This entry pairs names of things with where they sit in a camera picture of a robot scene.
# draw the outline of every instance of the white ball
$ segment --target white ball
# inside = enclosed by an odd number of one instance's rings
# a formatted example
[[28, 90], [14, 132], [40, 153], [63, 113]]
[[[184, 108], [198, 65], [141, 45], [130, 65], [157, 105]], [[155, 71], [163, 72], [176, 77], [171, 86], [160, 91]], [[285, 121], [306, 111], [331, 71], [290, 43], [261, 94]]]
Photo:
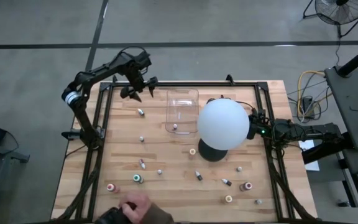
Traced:
[[217, 99], [201, 110], [197, 128], [201, 139], [210, 147], [234, 149], [247, 138], [249, 118], [245, 109], [234, 100]]

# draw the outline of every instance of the wooden tabletop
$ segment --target wooden tabletop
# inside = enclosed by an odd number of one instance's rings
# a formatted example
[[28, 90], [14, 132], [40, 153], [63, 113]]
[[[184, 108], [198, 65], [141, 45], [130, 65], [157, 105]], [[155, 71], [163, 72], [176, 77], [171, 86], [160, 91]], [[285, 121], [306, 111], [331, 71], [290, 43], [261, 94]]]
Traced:
[[[281, 80], [267, 82], [275, 117], [292, 119], [284, 82]], [[196, 89], [199, 93], [200, 110], [208, 99], [219, 98], [220, 95], [257, 106], [254, 89], [251, 87]], [[87, 108], [90, 118], [94, 115], [98, 90], [99, 85], [94, 85], [91, 91]], [[208, 162], [198, 153], [193, 159], [189, 159], [189, 150], [191, 148], [197, 150], [199, 137], [197, 133], [173, 134], [165, 129], [169, 88], [156, 88], [154, 98], [148, 91], [143, 92], [140, 94], [142, 103], [121, 99], [120, 90], [115, 88], [113, 92], [94, 210], [95, 218], [109, 208], [116, 207], [125, 193], [131, 190], [143, 190], [159, 207], [171, 213], [176, 222], [267, 222], [277, 219], [261, 137], [256, 136], [253, 140], [244, 141], [241, 146], [230, 150], [219, 162]], [[138, 108], [145, 112], [144, 117], [139, 116]], [[104, 108], [101, 110], [100, 124], [103, 113]], [[76, 121], [73, 127], [79, 128]], [[144, 137], [144, 142], [139, 141], [140, 136]], [[82, 145], [79, 140], [72, 141], [68, 145], [67, 153]], [[65, 160], [52, 218], [61, 215], [78, 193], [85, 157], [86, 148]], [[141, 168], [139, 159], [144, 160], [145, 170]], [[296, 147], [286, 148], [284, 161], [292, 192], [307, 211], [316, 217], [301, 151]], [[238, 166], [243, 168], [242, 172], [236, 172]], [[158, 169], [163, 170], [162, 175], [157, 174]], [[202, 181], [196, 178], [195, 170], [203, 176]], [[144, 183], [135, 183], [132, 180], [134, 174], [141, 175]], [[221, 179], [230, 180], [232, 186], [223, 184]], [[239, 185], [245, 181], [251, 182], [253, 188], [241, 192]], [[120, 186], [121, 191], [118, 194], [108, 192], [106, 190], [108, 184]], [[226, 195], [233, 197], [231, 203], [222, 202]], [[287, 217], [281, 191], [280, 198]], [[257, 199], [263, 201], [261, 205], [255, 203]], [[84, 206], [84, 216], [86, 216], [87, 204], [85, 203]]]

